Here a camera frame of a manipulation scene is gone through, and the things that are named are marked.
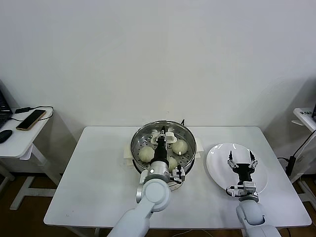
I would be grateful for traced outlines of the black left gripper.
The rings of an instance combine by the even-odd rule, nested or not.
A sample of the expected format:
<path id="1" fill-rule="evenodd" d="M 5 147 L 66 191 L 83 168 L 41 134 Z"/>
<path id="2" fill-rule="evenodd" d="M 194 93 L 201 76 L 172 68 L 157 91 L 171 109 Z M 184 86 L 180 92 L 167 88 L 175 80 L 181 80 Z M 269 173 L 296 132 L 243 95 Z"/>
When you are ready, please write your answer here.
<path id="1" fill-rule="evenodd" d="M 168 162 L 167 160 L 167 150 L 166 150 L 166 134 L 165 134 L 165 126 L 161 128 L 161 131 L 157 137 L 157 147 L 154 152 L 153 162 L 162 161 Z"/>

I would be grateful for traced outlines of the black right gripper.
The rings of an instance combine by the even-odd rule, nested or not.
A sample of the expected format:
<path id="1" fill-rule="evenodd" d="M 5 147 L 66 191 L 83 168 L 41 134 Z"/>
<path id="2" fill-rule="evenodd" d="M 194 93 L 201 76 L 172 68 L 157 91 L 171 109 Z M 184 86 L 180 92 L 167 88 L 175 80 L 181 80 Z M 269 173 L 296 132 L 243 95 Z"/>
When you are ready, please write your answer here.
<path id="1" fill-rule="evenodd" d="M 228 157 L 228 165 L 233 170 L 234 173 L 238 174 L 239 182 L 252 182 L 251 174 L 255 172 L 255 168 L 258 164 L 258 160 L 255 158 L 254 154 L 249 151 L 251 163 L 235 163 L 233 160 L 232 150 L 230 150 Z"/>

